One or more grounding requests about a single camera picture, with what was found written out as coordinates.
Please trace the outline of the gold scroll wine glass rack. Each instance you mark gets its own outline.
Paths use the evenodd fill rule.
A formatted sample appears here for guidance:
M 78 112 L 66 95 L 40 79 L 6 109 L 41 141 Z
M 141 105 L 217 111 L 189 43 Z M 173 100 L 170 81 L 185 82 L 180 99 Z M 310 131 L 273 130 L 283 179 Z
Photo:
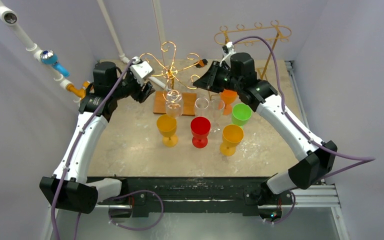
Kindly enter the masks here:
M 164 115 L 166 114 L 165 110 L 165 95 L 170 90 L 178 90 L 182 94 L 183 98 L 183 114 L 181 116 L 188 116 L 188 117 L 194 117 L 194 103 L 196 101 L 197 94 L 186 92 L 184 90 L 179 89 L 176 87 L 176 84 L 180 84 L 182 87 L 188 90 L 196 90 L 197 88 L 192 86 L 192 83 L 195 79 L 199 77 L 197 74 L 193 74 L 190 76 L 189 82 L 186 82 L 184 80 L 181 80 L 179 78 L 179 73 L 184 72 L 186 70 L 189 70 L 191 68 L 196 68 L 194 66 L 194 63 L 199 61 L 201 58 L 197 53 L 190 52 L 186 59 L 189 61 L 192 61 L 193 63 L 184 67 L 177 67 L 176 65 L 176 55 L 177 55 L 177 46 L 172 41 L 165 41 L 160 46 L 160 51 L 162 54 L 166 54 L 169 52 L 172 52 L 172 57 L 170 60 L 166 61 L 165 59 L 159 60 L 156 56 L 154 56 L 151 53 L 143 53 L 140 57 L 145 59 L 146 61 L 149 61 L 149 57 L 152 58 L 159 67 L 159 70 L 155 71 L 149 79 L 156 83 L 157 81 L 155 79 L 160 80 L 161 82 L 165 80 L 164 83 L 162 83 L 162 87 L 160 91 L 155 92 L 155 100 L 153 104 L 152 112 L 156 115 Z

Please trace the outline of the red goblet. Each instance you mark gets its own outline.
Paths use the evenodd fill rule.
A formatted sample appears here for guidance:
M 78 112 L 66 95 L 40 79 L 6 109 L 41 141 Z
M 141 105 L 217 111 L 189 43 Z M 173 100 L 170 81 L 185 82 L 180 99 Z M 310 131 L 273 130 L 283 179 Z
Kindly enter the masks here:
M 192 144 L 198 149 L 205 148 L 208 144 L 208 135 L 211 130 L 210 121 L 203 117 L 195 117 L 190 123 L 192 133 Z

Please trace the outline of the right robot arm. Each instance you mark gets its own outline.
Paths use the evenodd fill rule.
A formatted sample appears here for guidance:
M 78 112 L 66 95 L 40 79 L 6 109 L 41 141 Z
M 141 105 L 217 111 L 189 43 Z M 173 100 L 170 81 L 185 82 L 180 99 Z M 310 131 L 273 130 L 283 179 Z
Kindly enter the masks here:
M 289 111 L 280 90 L 258 78 L 250 54 L 239 52 L 231 55 L 229 61 L 213 61 L 207 72 L 192 85 L 213 93 L 236 92 L 242 103 L 274 127 L 298 160 L 288 170 L 260 185 L 256 199 L 259 206 L 274 203 L 285 191 L 305 190 L 332 170 L 337 145 L 316 136 Z

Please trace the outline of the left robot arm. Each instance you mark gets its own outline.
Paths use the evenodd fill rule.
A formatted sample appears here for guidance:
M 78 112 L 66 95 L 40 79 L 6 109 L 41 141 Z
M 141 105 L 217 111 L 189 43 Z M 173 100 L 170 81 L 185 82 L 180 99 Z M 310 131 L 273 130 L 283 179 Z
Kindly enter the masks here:
M 56 209 L 89 214 L 96 204 L 111 199 L 118 205 L 126 203 L 129 191 L 120 180 L 104 178 L 88 183 L 93 153 L 107 127 L 118 100 L 131 97 L 143 103 L 155 89 L 146 79 L 154 73 L 139 58 L 121 71 L 114 62 L 103 61 L 93 69 L 93 82 L 87 84 L 80 101 L 77 123 L 69 146 L 50 177 L 42 177 L 39 188 Z

